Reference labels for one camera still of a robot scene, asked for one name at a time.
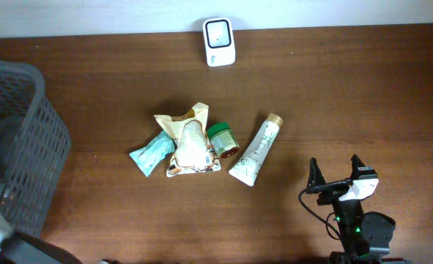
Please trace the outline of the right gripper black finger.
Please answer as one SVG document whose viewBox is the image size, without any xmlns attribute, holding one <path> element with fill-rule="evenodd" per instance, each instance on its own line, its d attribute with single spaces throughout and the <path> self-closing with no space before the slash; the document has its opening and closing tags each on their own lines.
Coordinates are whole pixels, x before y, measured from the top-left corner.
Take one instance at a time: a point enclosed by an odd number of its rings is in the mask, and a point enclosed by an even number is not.
<svg viewBox="0 0 433 264">
<path fill-rule="evenodd" d="M 322 172 L 317 164 L 315 158 L 311 158 L 309 161 L 309 176 L 307 182 L 307 189 L 323 186 L 326 184 Z"/>
<path fill-rule="evenodd" d="M 362 170 L 362 168 L 365 165 L 356 154 L 354 154 L 351 157 L 351 162 L 352 162 L 352 173 L 350 177 L 352 179 L 359 179 L 362 175 L 364 175 L 364 171 Z"/>
</svg>

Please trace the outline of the white bamboo print tube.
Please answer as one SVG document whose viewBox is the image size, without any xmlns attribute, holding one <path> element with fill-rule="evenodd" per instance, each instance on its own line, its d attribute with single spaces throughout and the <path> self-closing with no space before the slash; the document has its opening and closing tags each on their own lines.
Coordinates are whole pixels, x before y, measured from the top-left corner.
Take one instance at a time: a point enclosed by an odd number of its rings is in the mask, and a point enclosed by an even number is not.
<svg viewBox="0 0 433 264">
<path fill-rule="evenodd" d="M 270 113 L 229 174 L 252 187 L 283 122 L 277 114 Z"/>
</svg>

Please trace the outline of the green lidded jar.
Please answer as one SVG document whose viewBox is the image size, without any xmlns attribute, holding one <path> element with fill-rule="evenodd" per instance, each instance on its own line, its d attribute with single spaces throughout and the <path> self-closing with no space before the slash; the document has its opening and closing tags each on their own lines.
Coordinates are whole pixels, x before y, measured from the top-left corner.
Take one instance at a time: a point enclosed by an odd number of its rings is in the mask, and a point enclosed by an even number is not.
<svg viewBox="0 0 433 264">
<path fill-rule="evenodd" d="M 210 143 L 219 158 L 236 154 L 240 146 L 227 122 L 216 123 L 207 130 Z"/>
</svg>

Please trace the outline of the beige snack bag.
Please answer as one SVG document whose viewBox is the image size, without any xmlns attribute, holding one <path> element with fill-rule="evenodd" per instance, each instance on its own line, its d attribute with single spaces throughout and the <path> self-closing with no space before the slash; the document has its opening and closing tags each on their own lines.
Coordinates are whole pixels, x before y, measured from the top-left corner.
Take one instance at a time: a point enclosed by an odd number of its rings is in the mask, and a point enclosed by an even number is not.
<svg viewBox="0 0 433 264">
<path fill-rule="evenodd" d="M 154 116 L 177 146 L 166 171 L 167 177 L 221 170 L 220 159 L 207 135 L 208 114 L 207 104 L 196 103 L 182 116 Z"/>
</svg>

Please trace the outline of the teal wipes packet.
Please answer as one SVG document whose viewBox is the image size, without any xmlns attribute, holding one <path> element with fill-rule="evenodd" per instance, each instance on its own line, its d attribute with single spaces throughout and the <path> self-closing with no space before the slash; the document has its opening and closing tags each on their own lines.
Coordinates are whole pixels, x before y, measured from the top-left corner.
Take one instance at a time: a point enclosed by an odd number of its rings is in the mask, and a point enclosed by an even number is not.
<svg viewBox="0 0 433 264">
<path fill-rule="evenodd" d="M 129 153 L 129 156 L 141 172 L 149 177 L 154 168 L 174 151 L 173 139 L 165 131 L 161 131 L 148 145 Z"/>
</svg>

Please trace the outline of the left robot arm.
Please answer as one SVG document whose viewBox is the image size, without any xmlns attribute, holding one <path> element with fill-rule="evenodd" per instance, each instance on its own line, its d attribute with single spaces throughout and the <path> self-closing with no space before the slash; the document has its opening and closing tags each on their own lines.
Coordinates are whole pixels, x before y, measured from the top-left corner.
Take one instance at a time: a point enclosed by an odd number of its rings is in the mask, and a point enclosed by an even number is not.
<svg viewBox="0 0 433 264">
<path fill-rule="evenodd" d="M 81 261 L 58 246 L 18 232 L 0 214 L 0 263 L 79 264 Z"/>
</svg>

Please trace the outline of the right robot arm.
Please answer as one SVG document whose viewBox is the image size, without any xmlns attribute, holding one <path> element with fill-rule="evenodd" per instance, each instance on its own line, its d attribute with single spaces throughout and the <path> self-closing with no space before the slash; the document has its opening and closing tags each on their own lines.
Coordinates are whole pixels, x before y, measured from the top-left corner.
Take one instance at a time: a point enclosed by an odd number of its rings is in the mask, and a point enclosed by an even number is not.
<svg viewBox="0 0 433 264">
<path fill-rule="evenodd" d="M 337 228 L 315 214 L 305 203 L 301 205 L 325 226 L 328 235 L 340 241 L 343 250 L 331 252 L 329 263 L 409 263 L 404 258 L 387 258 L 389 243 L 393 238 L 396 222 L 379 212 L 364 212 L 361 202 L 372 196 L 378 186 L 378 174 L 365 165 L 357 155 L 351 157 L 352 173 L 348 178 L 326 182 L 315 158 L 310 159 L 306 188 L 300 192 L 316 194 L 319 206 L 331 205 Z"/>
</svg>

